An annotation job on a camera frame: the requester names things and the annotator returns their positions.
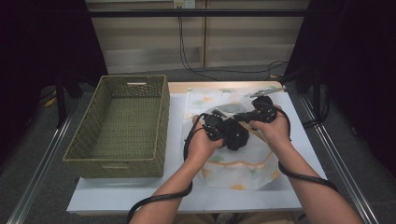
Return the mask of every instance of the white table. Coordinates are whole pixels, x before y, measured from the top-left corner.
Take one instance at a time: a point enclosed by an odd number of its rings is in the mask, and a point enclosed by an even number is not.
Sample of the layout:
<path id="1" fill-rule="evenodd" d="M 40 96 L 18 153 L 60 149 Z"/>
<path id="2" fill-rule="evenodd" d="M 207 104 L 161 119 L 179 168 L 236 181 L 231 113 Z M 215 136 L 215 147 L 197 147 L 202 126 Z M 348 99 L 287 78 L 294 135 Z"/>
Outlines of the white table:
<path id="1" fill-rule="evenodd" d="M 229 86 L 221 83 L 221 87 L 231 87 L 235 84 L 238 87 L 246 87 L 248 83 L 250 85 L 264 84 L 267 86 L 271 84 L 268 82 L 235 82 L 229 83 Z M 188 85 L 188 83 L 180 85 L 170 83 L 169 86 L 171 92 L 185 92 L 187 87 L 192 87 Z M 321 176 L 325 177 L 289 95 L 285 92 L 279 92 L 270 96 L 274 103 L 281 105 L 290 117 L 290 138 L 296 149 Z M 151 196 L 155 189 L 169 178 L 183 162 L 183 142 L 180 136 L 185 103 L 185 93 L 171 93 L 164 175 L 162 178 L 81 178 L 67 211 L 82 216 L 127 214 L 135 203 Z M 179 213 L 302 209 L 289 180 L 284 175 L 259 190 L 208 188 L 198 178 L 195 178 L 193 183 L 192 193 L 183 199 L 178 210 Z"/>

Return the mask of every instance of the basket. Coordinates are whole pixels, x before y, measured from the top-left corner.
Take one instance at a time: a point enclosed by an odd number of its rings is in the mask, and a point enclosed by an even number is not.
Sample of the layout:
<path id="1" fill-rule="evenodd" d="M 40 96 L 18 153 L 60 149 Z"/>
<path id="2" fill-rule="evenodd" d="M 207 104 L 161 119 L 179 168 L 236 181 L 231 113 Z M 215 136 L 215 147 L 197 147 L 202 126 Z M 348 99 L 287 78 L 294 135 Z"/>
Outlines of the basket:
<path id="1" fill-rule="evenodd" d="M 84 178 L 163 176 L 166 76 L 101 77 L 64 162 Z"/>

